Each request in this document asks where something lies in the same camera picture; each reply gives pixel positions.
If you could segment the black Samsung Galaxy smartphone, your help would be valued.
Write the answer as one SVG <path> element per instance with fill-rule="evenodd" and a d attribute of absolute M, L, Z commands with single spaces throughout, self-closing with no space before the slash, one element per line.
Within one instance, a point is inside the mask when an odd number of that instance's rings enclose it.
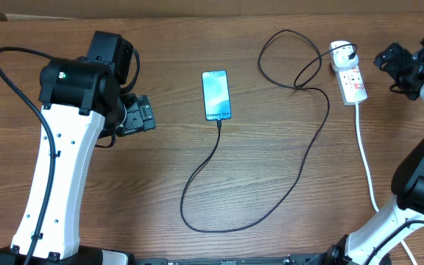
<path fill-rule="evenodd" d="M 208 121 L 232 118 L 230 92 L 225 70 L 202 73 L 205 118 Z"/>

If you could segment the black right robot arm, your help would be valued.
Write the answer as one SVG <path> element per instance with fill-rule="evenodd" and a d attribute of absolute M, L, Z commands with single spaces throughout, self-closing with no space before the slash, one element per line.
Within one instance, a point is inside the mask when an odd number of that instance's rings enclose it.
<path fill-rule="evenodd" d="M 411 54 L 391 43 L 374 60 L 393 80 L 390 91 L 424 102 L 424 38 Z M 390 264 L 389 252 L 424 227 L 424 138 L 397 167 L 391 199 L 359 230 L 316 255 L 310 264 Z"/>

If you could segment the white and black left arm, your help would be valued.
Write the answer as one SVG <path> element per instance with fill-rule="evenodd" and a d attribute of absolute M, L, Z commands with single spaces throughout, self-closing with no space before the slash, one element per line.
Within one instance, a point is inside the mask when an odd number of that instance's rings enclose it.
<path fill-rule="evenodd" d="M 40 147 L 24 216 L 0 264 L 133 264 L 134 256 L 80 243 L 80 208 L 100 138 L 153 130 L 147 96 L 133 93 L 140 63 L 122 36 L 97 31 L 88 53 L 49 57 L 30 108 L 41 122 Z"/>

